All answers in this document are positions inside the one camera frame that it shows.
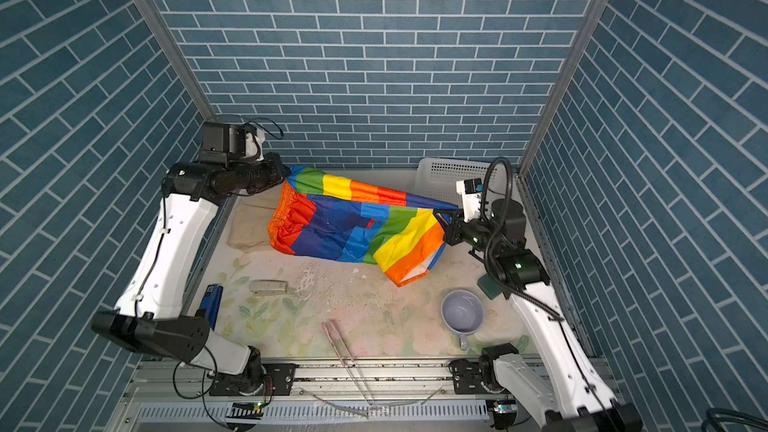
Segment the rainbow coloured shorts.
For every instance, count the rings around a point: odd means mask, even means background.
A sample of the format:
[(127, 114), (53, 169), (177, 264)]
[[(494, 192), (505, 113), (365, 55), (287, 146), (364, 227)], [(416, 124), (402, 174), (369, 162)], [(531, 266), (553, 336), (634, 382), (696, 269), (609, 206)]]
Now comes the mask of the rainbow coloured shorts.
[(294, 166), (268, 224), (284, 254), (375, 264), (398, 287), (426, 276), (444, 248), (436, 210), (453, 204)]

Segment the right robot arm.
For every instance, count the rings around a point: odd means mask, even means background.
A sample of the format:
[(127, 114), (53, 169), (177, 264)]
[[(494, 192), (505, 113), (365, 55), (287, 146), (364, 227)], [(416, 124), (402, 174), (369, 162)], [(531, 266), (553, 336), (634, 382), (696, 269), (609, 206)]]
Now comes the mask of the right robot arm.
[(467, 243), (485, 276), (520, 314), (549, 379), (532, 372), (515, 350), (495, 346), (483, 352), (484, 384), (509, 392), (544, 431), (640, 431), (632, 404), (622, 404), (594, 369), (562, 311), (552, 280), (526, 246), (526, 217), (511, 197), (487, 198), (484, 180), (456, 183), (462, 207), (434, 212), (449, 245)]

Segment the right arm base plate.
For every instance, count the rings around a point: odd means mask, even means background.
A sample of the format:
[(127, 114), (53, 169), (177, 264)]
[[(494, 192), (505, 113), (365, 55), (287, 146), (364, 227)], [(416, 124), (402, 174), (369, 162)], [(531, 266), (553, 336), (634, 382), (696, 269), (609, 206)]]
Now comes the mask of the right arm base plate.
[(511, 395), (509, 390), (496, 382), (490, 366), (482, 361), (455, 359), (449, 362), (448, 370), (456, 395)]

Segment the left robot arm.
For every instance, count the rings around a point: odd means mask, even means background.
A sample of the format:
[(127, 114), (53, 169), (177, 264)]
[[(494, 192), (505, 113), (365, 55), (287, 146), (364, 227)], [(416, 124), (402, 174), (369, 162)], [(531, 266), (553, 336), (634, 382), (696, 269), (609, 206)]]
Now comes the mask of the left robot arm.
[(97, 312), (91, 328), (133, 353), (228, 375), (256, 389), (260, 353), (217, 334), (203, 317), (185, 316), (183, 294), (196, 253), (219, 208), (231, 197), (252, 196), (282, 184), (290, 170), (263, 149), (281, 129), (260, 123), (206, 122), (196, 159), (170, 167), (161, 183), (160, 209), (145, 252), (113, 309)]

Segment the beige shorts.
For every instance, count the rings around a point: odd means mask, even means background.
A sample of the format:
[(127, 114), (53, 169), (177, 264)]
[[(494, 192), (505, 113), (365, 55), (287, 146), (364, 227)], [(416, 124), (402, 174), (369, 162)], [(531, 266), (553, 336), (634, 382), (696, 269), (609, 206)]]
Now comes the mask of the beige shorts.
[(227, 245), (243, 253), (270, 250), (268, 224), (278, 203), (278, 190), (239, 198), (231, 214)]

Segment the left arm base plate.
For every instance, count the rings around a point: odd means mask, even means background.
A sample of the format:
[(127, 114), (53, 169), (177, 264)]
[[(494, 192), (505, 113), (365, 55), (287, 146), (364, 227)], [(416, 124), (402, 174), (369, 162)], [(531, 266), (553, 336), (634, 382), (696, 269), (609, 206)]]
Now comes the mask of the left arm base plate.
[(209, 394), (214, 397), (289, 396), (296, 370), (295, 363), (266, 363), (239, 375), (218, 374)]

